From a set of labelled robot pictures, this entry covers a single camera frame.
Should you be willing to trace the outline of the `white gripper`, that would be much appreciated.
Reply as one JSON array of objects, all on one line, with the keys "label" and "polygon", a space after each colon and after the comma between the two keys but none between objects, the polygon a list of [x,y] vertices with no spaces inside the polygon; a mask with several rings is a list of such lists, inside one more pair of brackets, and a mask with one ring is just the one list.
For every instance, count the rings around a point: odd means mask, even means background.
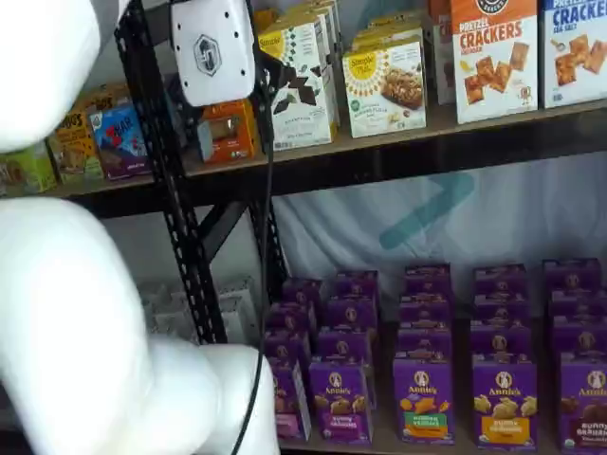
[{"label": "white gripper", "polygon": [[253,91],[261,150],[273,149],[272,109],[289,71],[275,57],[253,51],[248,3],[191,0],[171,3],[172,38],[178,75],[165,81],[170,113],[180,144],[212,156],[212,133],[202,106],[247,98]]}]

